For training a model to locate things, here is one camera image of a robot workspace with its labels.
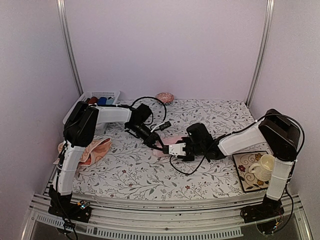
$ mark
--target floral tablecloth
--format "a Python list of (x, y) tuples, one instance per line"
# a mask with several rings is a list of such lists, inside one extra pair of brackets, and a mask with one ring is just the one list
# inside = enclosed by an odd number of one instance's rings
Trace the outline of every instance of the floral tablecloth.
[[(160, 123), (163, 107), (152, 100), (141, 102), (150, 106), (155, 123)], [(235, 100), (174, 100), (167, 106), (167, 120), (172, 124), (161, 138), (186, 136), (186, 129), (194, 123), (203, 123), (213, 137), (240, 130), (253, 122), (242, 101)], [(168, 157), (156, 157), (153, 151), (124, 132), (123, 123), (110, 123), (105, 136), (112, 146), (107, 155), (90, 167), (79, 167), (73, 180), (73, 192), (99, 197), (136, 200), (196, 200), (244, 195), (232, 156), (222, 160), (203, 161), (192, 175), (175, 171)], [(99, 139), (105, 136), (96, 135)], [(267, 150), (265, 144), (247, 148), (243, 152)], [(174, 160), (173, 164), (191, 172), (201, 160), (193, 162)]]

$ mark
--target vertical metal frame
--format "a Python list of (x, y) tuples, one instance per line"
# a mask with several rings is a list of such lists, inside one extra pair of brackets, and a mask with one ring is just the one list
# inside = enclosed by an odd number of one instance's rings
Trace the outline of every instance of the vertical metal frame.
[(264, 56), (265, 56), (265, 52), (266, 52), (266, 47), (267, 47), (267, 41), (268, 41), (270, 29), (271, 29), (272, 16), (273, 16), (273, 12), (274, 12), (274, 4), (275, 4), (274, 0), (267, 0), (265, 17), (264, 17), (263, 33), (262, 33), (259, 54), (258, 54), (258, 58), (256, 61), (250, 89), (249, 89), (248, 95), (245, 100), (245, 104), (248, 108), (250, 108), (250, 106), (252, 104), (252, 101), (253, 101), (253, 98), (255, 95), (255, 91), (257, 88), (262, 64), (263, 64), (263, 60), (264, 60)]
[(66, 15), (66, 8), (65, 8), (65, 0), (57, 0), (57, 6), (58, 6), (58, 12), (59, 12), (59, 18), (60, 18), (61, 28), (63, 32), (64, 42), (65, 42), (66, 50), (69, 56), (69, 61), (71, 64), (75, 86), (79, 96), (81, 96), (84, 93), (84, 90), (79, 78), (76, 59), (75, 59), (72, 44), (71, 44), (69, 27), (67, 22), (67, 15)]

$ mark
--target mug handle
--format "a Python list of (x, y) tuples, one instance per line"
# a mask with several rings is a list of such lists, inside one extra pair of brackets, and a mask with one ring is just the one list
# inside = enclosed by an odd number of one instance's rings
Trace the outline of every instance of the mug handle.
[(252, 164), (252, 165), (249, 167), (248, 172), (251, 173), (251, 174), (256, 173), (256, 171), (254, 170), (254, 168), (256, 168), (256, 167), (260, 167), (260, 164), (259, 164), (259, 163), (254, 163), (254, 164)]

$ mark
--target orange cloth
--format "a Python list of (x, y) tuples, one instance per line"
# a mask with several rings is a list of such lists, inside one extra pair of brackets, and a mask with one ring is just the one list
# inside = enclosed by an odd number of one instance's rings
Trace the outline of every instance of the orange cloth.
[[(111, 139), (99, 139), (93, 140), (89, 146), (87, 146), (80, 158), (79, 165), (81, 166), (91, 166), (99, 160), (101, 160), (111, 148)], [(62, 151), (64, 143), (58, 145), (59, 153)], [(59, 160), (57, 159), (53, 164), (58, 164)]]

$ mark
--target square coaster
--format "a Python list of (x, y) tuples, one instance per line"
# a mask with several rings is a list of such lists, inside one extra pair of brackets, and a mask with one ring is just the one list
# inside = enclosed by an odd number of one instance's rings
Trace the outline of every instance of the square coaster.
[(232, 155), (236, 166), (241, 187), (245, 193), (261, 191), (269, 187), (269, 181), (261, 181), (253, 173), (248, 172), (249, 167), (268, 154), (266, 151), (242, 152)]

